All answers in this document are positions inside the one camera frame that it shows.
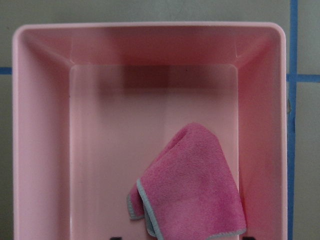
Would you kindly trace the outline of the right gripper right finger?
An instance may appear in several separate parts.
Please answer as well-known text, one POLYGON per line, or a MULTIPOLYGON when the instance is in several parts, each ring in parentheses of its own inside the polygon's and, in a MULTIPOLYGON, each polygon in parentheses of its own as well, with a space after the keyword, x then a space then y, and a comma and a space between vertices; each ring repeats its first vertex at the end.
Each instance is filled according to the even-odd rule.
POLYGON ((242 240, 256 240, 256 238, 253 236, 243 236, 242 240))

